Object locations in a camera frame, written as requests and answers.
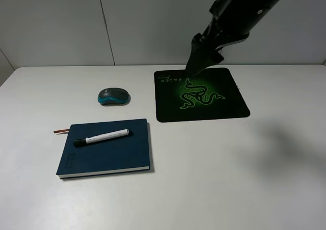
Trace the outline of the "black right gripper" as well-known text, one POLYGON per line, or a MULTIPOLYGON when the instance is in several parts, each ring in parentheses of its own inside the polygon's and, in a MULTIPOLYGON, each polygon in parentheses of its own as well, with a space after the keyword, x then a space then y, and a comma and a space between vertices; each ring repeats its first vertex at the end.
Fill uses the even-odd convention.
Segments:
POLYGON ((249 34, 229 33, 219 23, 219 13, 224 0, 215 0, 209 9, 212 19, 201 34, 196 34, 191 42, 191 54, 186 64, 187 75, 198 75, 204 69, 218 65, 224 60, 220 50, 224 47, 245 41, 249 34))

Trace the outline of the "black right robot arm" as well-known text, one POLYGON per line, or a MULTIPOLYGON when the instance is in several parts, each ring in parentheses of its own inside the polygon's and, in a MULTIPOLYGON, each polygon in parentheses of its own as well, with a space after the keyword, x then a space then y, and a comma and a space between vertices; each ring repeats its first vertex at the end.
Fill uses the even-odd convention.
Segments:
POLYGON ((215 0, 210 8, 212 19, 203 33, 191 42, 186 64, 188 75, 195 76, 205 68, 224 60, 220 50, 245 41, 250 30, 279 0, 215 0))

